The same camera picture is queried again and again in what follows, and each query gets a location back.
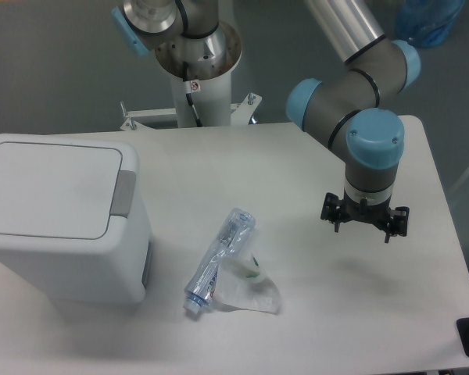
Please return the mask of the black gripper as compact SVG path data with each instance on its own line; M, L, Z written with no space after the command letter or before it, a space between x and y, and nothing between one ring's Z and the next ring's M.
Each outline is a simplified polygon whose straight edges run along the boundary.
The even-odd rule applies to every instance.
M337 195L328 192L324 197L320 218L334 226L338 233L341 223L356 221L375 226L385 232L385 243L392 237L407 236L410 208L399 206L389 208L391 198L378 204L370 204L366 198L353 198L348 192L344 193L343 200Z

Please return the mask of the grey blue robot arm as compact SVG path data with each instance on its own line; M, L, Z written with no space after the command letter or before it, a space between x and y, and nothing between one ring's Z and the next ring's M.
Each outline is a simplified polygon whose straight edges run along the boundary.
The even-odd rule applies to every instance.
M419 75L421 61L405 41L391 41L362 1L309 1L307 7L345 63L332 84L298 83L286 115L345 164L344 195L327 193L321 219L336 227L357 221L387 238L406 236L407 207L390 207L404 126L383 109L387 98ZM241 57L235 30L216 1L124 1L112 11L137 55L153 53L171 79L180 127L232 125L231 71Z

